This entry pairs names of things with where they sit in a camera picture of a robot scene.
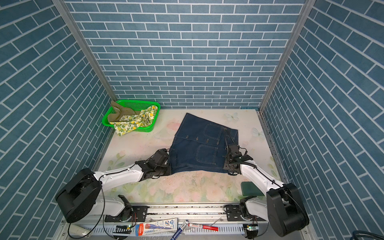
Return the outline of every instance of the plastic basket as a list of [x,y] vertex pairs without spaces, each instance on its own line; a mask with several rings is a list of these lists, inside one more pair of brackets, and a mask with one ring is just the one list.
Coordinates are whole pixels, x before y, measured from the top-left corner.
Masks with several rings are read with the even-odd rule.
[[[141,101],[141,100],[130,100],[130,99],[121,99],[121,100],[117,100],[116,102],[118,104],[120,104],[121,106],[123,106],[123,107],[131,108],[131,109],[133,109],[135,111],[140,111],[140,110],[143,110],[143,109],[147,109],[148,107],[150,107],[152,105],[155,105],[157,107],[157,112],[156,112],[155,118],[153,119],[152,124],[149,125],[148,127],[138,127],[134,131],[137,131],[137,132],[151,132],[153,130],[153,128],[155,126],[155,122],[156,122],[157,116],[159,115],[159,111],[160,111],[160,104],[159,103],[157,103],[157,102],[150,102],[150,101]],[[108,114],[110,114],[110,113],[116,113],[115,110],[112,107],[110,107],[108,109],[107,113],[104,115],[103,119],[101,120],[101,123],[104,126],[113,127],[113,125],[108,122]]]

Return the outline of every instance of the white robotic arm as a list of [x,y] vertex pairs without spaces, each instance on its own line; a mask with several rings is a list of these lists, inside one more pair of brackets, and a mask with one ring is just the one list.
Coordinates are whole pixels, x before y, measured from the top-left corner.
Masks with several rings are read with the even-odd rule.
[[[276,180],[257,167],[255,161],[247,153],[242,155],[236,146],[229,146],[224,169],[243,174],[262,191],[267,199],[266,201],[256,197],[242,199],[239,205],[242,215],[247,218],[258,216],[268,219],[280,236],[306,226],[309,219],[297,188],[293,184],[284,184]],[[154,176],[170,175],[168,157],[167,150],[160,149],[149,159],[137,161],[128,167],[104,172],[83,169],[57,193],[55,199],[69,223],[76,222],[86,215],[106,214],[127,218],[132,208],[128,200],[122,195],[119,195],[119,198],[112,198],[105,197],[103,194],[101,197],[100,190],[109,190]]]

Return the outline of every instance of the jeans pocket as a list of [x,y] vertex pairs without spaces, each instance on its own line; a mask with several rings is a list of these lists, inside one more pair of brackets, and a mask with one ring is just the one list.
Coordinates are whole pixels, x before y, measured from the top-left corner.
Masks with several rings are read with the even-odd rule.
[[218,126],[218,125],[209,123],[205,126],[203,134],[206,137],[210,137],[210,138],[219,140],[222,131],[223,131],[222,126]]
[[217,147],[212,147],[209,145],[200,145],[197,148],[196,152],[196,161],[216,165],[216,156],[217,156]]

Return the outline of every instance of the lemon print fabric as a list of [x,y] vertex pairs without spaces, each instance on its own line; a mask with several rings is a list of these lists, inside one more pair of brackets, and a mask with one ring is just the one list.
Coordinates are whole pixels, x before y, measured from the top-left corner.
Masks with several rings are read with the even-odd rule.
[[138,127],[148,127],[151,125],[156,113],[157,107],[150,106],[147,109],[141,110],[138,115],[123,115],[118,122],[110,122],[110,124],[113,124],[117,134],[122,136]]

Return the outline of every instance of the black motor housing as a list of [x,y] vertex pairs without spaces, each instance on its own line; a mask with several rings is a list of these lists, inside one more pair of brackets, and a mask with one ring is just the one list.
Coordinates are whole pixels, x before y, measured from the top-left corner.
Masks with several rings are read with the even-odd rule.
[[269,223],[280,237],[301,230],[310,223],[299,190],[293,183],[269,190],[266,201]]
[[77,222],[92,209],[101,185],[89,168],[80,170],[55,196],[68,223]]

